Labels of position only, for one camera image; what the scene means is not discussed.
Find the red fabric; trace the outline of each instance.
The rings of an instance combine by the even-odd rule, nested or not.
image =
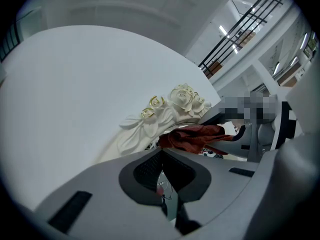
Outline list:
[[[176,148],[199,154],[203,148],[210,149],[218,155],[227,153],[206,144],[218,141],[232,141],[233,136],[225,135],[225,129],[218,125],[192,125],[176,128],[159,137],[161,148]]]

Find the fluorescent light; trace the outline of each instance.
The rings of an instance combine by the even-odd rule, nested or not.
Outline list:
[[[273,75],[275,75],[275,74],[277,73],[278,68],[279,68],[279,65],[280,65],[280,62],[278,62],[278,63],[276,64],[275,70],[274,70],[274,72],[273,72]]]
[[[308,35],[308,33],[305,33],[305,34],[304,34],[304,38],[303,38],[303,41],[302,41],[302,44],[301,44],[300,49],[302,49],[302,47],[304,46],[305,41],[306,41],[306,39],[307,39],[307,35]]]
[[[232,45],[232,48],[233,48],[235,54],[237,54],[237,53],[238,53],[238,50],[237,50],[237,48],[236,48],[236,46],[235,46],[234,44]]]
[[[223,26],[220,25],[219,29],[222,31],[222,33],[226,36],[227,35],[227,31],[224,29]]]
[[[293,59],[293,61],[291,62],[291,65],[290,65],[290,67],[293,65],[293,64],[295,64],[295,62],[296,62],[296,60],[298,59],[298,57],[297,56],[295,56],[294,57],[294,59]]]

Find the black railing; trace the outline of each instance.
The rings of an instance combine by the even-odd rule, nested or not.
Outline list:
[[[14,20],[0,43],[0,62],[3,62],[8,54],[20,44],[17,21]]]
[[[267,17],[279,4],[283,4],[282,0],[257,0],[252,5],[252,7],[198,65],[207,78],[212,77],[232,53],[238,53],[238,51],[243,48],[243,46],[253,37],[252,33],[255,29],[260,29],[259,26],[262,23],[267,23]]]

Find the white rose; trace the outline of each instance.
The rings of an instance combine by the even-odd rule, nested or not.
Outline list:
[[[185,89],[173,89],[170,93],[170,99],[176,106],[190,112],[192,109],[193,96]]]
[[[187,83],[179,84],[176,89],[178,90],[186,90],[188,93],[190,93],[192,96],[194,95],[194,89],[192,89]]]
[[[150,118],[155,114],[155,111],[151,107],[147,107],[144,110],[142,110],[141,116],[143,118]]]
[[[160,108],[165,104],[165,99],[162,96],[160,98],[158,98],[158,96],[153,96],[150,99],[149,104],[151,107]]]
[[[202,111],[205,108],[204,102],[205,99],[200,97],[199,94],[195,92],[193,96],[193,111],[196,113]]]

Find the rose sculpture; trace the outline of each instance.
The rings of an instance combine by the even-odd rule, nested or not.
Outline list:
[[[165,129],[181,121],[199,120],[210,108],[211,103],[186,83],[174,88],[167,99],[153,96],[139,115],[129,115],[120,123],[125,131],[117,143],[118,151],[130,154],[142,140],[148,145]]]

